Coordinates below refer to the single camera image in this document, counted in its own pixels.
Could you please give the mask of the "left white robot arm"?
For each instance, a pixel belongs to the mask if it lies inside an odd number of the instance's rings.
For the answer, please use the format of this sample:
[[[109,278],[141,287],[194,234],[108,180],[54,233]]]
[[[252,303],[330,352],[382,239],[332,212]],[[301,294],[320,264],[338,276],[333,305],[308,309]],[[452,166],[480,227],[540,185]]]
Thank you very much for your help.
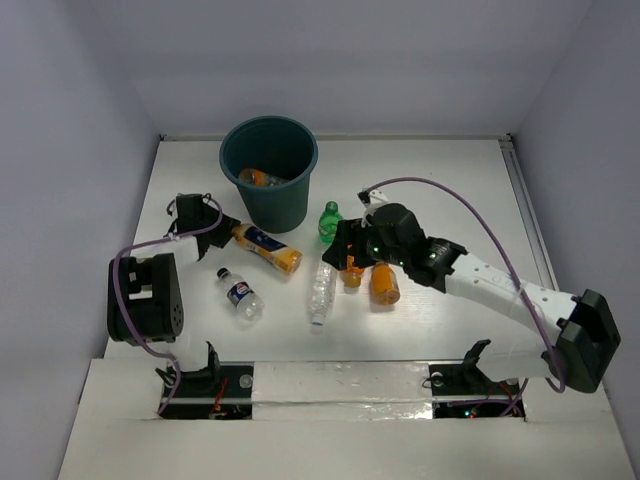
[[[201,261],[210,249],[226,246],[239,221],[225,215],[209,193],[179,194],[166,213],[171,224],[164,236],[124,247],[110,261],[107,330],[113,341],[167,362],[158,371],[167,397],[175,395],[184,380],[198,394],[209,395],[221,383],[216,365],[199,360],[186,373],[176,355],[152,345],[175,342],[184,328],[180,270]]]

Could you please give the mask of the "clear crushed water bottle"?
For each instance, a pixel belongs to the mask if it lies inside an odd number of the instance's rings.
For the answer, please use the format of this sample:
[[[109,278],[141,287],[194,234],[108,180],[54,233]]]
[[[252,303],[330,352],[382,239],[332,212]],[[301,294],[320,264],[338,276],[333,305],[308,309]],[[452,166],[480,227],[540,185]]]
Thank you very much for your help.
[[[310,324],[322,327],[331,313],[336,291],[337,271],[319,259],[312,278],[307,311]]]

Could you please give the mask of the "small orange juice bottle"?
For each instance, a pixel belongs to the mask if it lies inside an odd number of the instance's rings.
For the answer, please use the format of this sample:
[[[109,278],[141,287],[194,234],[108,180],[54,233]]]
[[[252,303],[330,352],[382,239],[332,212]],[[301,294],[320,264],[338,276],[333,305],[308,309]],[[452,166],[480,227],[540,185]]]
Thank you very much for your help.
[[[379,263],[372,268],[370,287],[373,302],[377,305],[394,305],[400,299],[395,272],[388,264]]]

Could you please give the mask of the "yellow blue label bottle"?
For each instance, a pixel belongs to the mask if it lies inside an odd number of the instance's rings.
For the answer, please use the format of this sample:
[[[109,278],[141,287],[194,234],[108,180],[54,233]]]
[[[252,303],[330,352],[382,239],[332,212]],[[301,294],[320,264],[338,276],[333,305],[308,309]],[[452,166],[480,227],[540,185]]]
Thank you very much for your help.
[[[254,225],[240,224],[232,229],[232,235],[242,249],[258,255],[283,274],[293,274],[302,260],[301,252]]]

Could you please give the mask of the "small clear black-cap bottle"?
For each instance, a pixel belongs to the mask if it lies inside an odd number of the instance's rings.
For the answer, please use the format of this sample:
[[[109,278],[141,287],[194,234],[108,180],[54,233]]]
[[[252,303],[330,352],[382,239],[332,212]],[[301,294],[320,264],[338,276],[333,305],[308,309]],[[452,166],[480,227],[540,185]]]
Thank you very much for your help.
[[[242,276],[223,267],[217,271],[217,278],[225,297],[239,315],[248,321],[262,317],[264,302]]]

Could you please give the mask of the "tall orange white-cap bottle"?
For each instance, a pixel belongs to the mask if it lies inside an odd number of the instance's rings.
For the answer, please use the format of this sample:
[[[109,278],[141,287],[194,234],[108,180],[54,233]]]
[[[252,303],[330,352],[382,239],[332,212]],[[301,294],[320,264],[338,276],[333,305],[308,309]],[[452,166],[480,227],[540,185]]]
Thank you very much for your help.
[[[275,187],[288,183],[288,180],[286,179],[268,174],[255,168],[243,169],[239,173],[238,179],[256,187]]]

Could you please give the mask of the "green plastic bottle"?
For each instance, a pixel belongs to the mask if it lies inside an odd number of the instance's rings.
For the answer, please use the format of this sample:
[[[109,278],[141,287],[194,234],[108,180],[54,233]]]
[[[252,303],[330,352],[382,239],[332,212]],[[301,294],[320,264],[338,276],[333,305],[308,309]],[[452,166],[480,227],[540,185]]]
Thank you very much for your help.
[[[319,238],[323,244],[330,245],[333,242],[342,219],[338,204],[335,201],[327,202],[318,220]]]

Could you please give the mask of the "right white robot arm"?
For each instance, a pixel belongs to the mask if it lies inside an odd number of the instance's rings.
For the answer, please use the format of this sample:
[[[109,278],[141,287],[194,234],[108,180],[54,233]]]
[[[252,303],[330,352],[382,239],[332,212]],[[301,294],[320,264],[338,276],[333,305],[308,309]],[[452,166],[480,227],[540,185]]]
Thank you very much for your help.
[[[463,246],[425,235],[415,215],[384,203],[362,219],[341,220],[323,260],[339,271],[388,263],[415,283],[482,305],[541,335],[543,376],[593,393],[621,338],[606,298],[554,291],[492,267]]]

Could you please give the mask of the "orange dotted bottle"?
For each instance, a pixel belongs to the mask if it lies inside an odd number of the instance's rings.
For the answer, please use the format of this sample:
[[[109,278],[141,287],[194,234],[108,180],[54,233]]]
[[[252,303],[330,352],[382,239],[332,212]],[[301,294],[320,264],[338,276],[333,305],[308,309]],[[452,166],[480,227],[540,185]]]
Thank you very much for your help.
[[[341,273],[341,278],[346,288],[359,289],[364,278],[365,269],[355,264],[354,250],[351,244],[347,247],[346,268]]]

